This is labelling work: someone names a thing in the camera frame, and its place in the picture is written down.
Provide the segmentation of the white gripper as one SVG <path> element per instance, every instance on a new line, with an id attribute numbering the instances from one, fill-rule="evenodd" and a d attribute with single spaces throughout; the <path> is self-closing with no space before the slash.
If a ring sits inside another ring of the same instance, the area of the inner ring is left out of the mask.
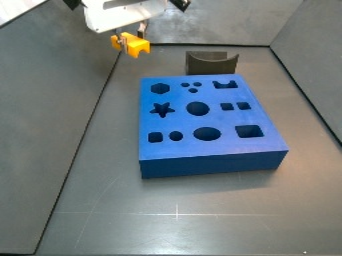
<path id="1" fill-rule="evenodd" d="M 121 28 L 139 23 L 137 37 L 145 38 L 147 19 L 161 14 L 167 0 L 81 0 L 87 27 L 96 33 L 113 30 L 116 42 L 125 51 L 125 38 Z"/>

